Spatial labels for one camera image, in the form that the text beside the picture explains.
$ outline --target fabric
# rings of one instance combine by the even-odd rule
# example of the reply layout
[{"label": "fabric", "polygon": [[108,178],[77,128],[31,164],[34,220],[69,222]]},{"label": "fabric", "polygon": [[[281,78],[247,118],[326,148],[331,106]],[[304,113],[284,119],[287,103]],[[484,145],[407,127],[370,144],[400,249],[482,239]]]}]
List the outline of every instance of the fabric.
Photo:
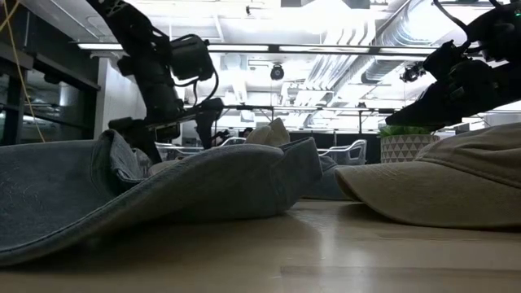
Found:
[{"label": "fabric", "polygon": [[287,132],[284,122],[280,118],[277,118],[269,123],[269,125],[253,130],[253,132],[247,136],[245,143],[279,147],[289,142],[290,134]]},{"label": "fabric", "polygon": [[159,173],[159,172],[165,170],[166,168],[172,166],[173,164],[177,164],[179,162],[181,162],[181,160],[176,158],[174,160],[170,160],[170,161],[165,161],[165,162],[161,162],[161,163],[158,163],[158,164],[154,164],[154,165],[152,165],[148,169],[147,174],[148,174],[148,176],[154,176],[157,173]]},{"label": "fabric", "polygon": [[0,266],[154,219],[278,215],[322,176],[312,139],[218,147],[151,177],[141,166],[111,130],[98,141],[0,147]]},{"label": "fabric", "polygon": [[339,166],[331,157],[320,156],[320,166],[322,169],[322,179],[317,181],[304,193],[305,199],[324,199],[324,200],[349,200],[357,201],[357,199],[349,198],[339,187],[335,170]]},{"label": "fabric", "polygon": [[342,167],[344,193],[396,221],[448,228],[521,225],[521,123],[432,143],[413,162]]}]

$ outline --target cable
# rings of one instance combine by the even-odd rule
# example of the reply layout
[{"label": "cable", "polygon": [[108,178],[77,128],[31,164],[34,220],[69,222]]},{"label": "cable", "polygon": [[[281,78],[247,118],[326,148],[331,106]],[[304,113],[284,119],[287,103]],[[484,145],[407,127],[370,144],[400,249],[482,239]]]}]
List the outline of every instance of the cable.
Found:
[{"label": "cable", "polygon": [[195,101],[194,101],[194,107],[197,106],[197,100],[199,99],[199,97],[197,96],[197,81],[194,83],[194,96],[195,96]]},{"label": "cable", "polygon": [[489,1],[496,8],[502,7],[502,5],[497,0],[489,0]]},{"label": "cable", "polygon": [[191,80],[191,81],[188,81],[186,84],[180,84],[180,85],[176,84],[176,82],[174,81],[174,82],[173,82],[173,85],[175,85],[175,86],[177,86],[177,87],[187,87],[188,85],[193,85],[193,84],[195,84],[197,81],[199,81],[199,78],[195,78],[195,79],[193,79],[193,80]]},{"label": "cable", "polygon": [[[219,88],[219,74],[217,74],[217,70],[215,68],[213,68],[213,74],[215,74],[215,85],[213,86],[212,92],[208,95],[208,97],[204,98],[203,102],[208,100],[209,98],[212,98],[213,95],[215,95],[215,93],[217,92],[217,89]],[[200,104],[197,103],[199,101],[199,96],[197,95],[197,82],[199,82],[199,80],[195,80],[194,82],[195,103],[193,107],[200,106]]]},{"label": "cable", "polygon": [[13,15],[15,14],[16,9],[18,9],[19,4],[20,4],[20,2],[16,1],[15,5],[13,6],[13,9],[11,10],[11,12],[9,12],[9,15],[7,16],[7,18],[2,22],[2,24],[0,24],[0,32],[6,27],[7,21],[11,20],[11,17],[13,17]]},{"label": "cable", "polygon": [[[20,3],[20,0],[16,0],[15,7],[19,3]],[[22,84],[22,89],[24,90],[25,99],[27,100],[27,103],[29,105],[29,110],[31,111],[31,115],[33,116],[34,124],[36,125],[36,130],[38,131],[38,134],[40,135],[40,139],[42,140],[42,142],[46,142],[46,140],[43,137],[42,131],[40,130],[40,126],[38,126],[38,123],[36,121],[36,115],[34,115],[33,105],[31,104],[31,99],[29,98],[29,95],[27,92],[27,87],[25,86],[24,74],[22,73],[22,68],[20,67],[20,60],[18,59],[18,52],[16,52],[15,37],[13,34],[13,30],[11,28],[10,17],[12,17],[12,14],[10,14],[9,11],[7,10],[7,4],[5,2],[4,2],[3,8],[4,8],[4,11],[6,12],[7,29],[9,30],[9,37],[11,38],[13,54],[15,55],[16,67],[18,68],[18,74],[20,75],[20,82]],[[24,109],[19,109],[19,112],[23,115]]]},{"label": "cable", "polygon": [[447,16],[450,20],[452,20],[455,24],[458,25],[458,27],[462,28],[463,32],[465,32],[466,36],[469,36],[469,28],[464,24],[461,20],[457,19],[456,17],[452,16],[448,11],[443,8],[439,0],[433,0],[434,5],[438,7],[438,9],[443,13],[445,16]]}]

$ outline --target wooden table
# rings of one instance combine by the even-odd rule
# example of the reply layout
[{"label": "wooden table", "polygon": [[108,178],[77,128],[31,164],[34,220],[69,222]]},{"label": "wooden table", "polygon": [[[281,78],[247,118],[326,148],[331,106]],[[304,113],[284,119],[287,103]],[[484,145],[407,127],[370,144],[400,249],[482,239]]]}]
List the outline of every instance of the wooden table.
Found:
[{"label": "wooden table", "polygon": [[0,292],[521,292],[521,234],[398,225],[365,205],[144,225],[0,270]]}]

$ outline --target camera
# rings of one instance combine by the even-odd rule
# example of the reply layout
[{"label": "camera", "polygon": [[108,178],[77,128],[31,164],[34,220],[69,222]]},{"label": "camera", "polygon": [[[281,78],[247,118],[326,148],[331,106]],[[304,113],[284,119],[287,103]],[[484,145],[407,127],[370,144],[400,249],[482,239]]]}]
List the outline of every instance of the camera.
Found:
[{"label": "camera", "polygon": [[274,67],[271,69],[271,79],[273,81],[280,81],[284,78],[284,69],[282,69],[281,64],[275,64]]}]

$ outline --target gray cap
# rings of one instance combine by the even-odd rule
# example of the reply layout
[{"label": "gray cap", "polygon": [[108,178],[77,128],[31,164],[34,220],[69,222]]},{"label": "gray cap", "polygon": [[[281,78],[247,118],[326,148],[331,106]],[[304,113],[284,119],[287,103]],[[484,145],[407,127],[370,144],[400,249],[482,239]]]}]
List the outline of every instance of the gray cap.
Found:
[{"label": "gray cap", "polygon": [[224,146],[154,176],[125,140],[0,148],[0,266],[44,256],[139,222],[274,216],[322,176],[314,140]]}]

